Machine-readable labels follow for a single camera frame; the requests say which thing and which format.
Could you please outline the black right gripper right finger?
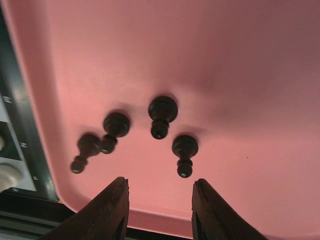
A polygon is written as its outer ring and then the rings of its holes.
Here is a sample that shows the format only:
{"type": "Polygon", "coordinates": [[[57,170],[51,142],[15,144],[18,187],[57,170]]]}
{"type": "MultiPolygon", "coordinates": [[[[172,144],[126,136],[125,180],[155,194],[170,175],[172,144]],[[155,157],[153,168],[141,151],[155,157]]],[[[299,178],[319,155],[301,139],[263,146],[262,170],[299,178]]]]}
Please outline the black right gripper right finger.
{"type": "Polygon", "coordinates": [[[194,240],[265,240],[204,179],[193,184],[192,236],[194,240]]]}

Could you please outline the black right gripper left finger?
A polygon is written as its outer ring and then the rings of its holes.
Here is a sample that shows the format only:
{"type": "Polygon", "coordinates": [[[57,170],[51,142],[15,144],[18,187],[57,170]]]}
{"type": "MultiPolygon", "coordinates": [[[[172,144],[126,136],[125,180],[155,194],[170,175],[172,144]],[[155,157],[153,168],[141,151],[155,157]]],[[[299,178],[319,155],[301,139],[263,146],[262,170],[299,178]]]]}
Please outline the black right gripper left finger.
{"type": "Polygon", "coordinates": [[[124,240],[129,218],[129,183],[117,177],[75,215],[43,236],[45,240],[124,240]]]}

